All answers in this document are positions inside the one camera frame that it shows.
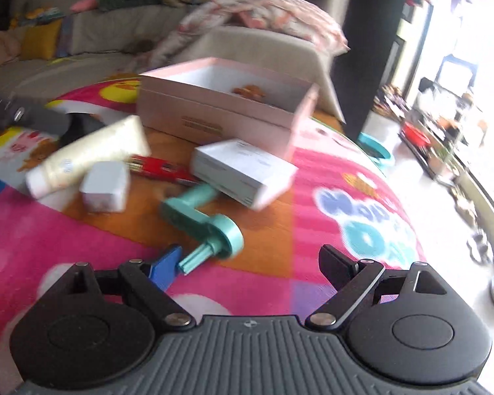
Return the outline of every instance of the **sofa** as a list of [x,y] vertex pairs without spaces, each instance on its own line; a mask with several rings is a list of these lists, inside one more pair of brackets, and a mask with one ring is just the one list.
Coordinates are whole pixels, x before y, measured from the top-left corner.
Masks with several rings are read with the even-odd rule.
[[[13,0],[12,13],[28,3],[54,5],[64,12],[76,0]],[[345,10],[344,0],[310,0],[335,12]],[[164,5],[142,6],[109,11],[98,10],[72,16],[69,56],[63,59],[31,59],[0,67],[0,92],[49,101],[75,88],[96,83],[122,73],[133,56],[121,51],[139,39],[160,41],[175,28],[191,9]],[[14,30],[19,41],[25,28]],[[197,41],[172,62],[216,56],[261,65],[315,81],[321,86],[319,106],[343,120],[329,79],[331,59],[315,52],[311,43],[270,31],[221,27]]]

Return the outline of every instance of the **teal handle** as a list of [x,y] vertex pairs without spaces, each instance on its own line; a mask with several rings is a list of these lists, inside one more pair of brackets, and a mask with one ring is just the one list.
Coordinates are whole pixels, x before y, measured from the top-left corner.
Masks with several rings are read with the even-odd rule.
[[218,191],[208,184],[200,184],[187,190],[178,199],[191,208],[199,208],[217,198]]
[[190,253],[187,257],[183,258],[178,264],[179,270],[186,276],[200,264],[202,264],[207,258],[214,255],[214,250],[207,243],[202,243],[194,251]]

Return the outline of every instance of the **red bowl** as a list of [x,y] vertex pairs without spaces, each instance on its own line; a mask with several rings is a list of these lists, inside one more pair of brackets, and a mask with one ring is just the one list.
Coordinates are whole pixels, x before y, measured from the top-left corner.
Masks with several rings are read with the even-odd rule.
[[404,123],[402,132],[404,133],[404,136],[406,136],[407,140],[409,140],[416,147],[424,148],[430,145],[430,140],[425,133],[410,123]]

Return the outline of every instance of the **black pillar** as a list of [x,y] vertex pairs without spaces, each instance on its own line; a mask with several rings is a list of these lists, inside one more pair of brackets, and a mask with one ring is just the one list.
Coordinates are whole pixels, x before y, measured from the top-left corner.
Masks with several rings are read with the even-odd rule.
[[344,132],[353,141],[372,108],[404,1],[349,1],[343,30],[351,50],[335,58],[331,79],[346,121]]

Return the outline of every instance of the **yellow cushion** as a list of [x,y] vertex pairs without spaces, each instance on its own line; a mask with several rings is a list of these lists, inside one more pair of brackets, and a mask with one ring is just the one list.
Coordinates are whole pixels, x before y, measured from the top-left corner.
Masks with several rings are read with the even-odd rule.
[[61,24],[62,19],[59,19],[48,25],[28,28],[22,42],[20,59],[53,59]]

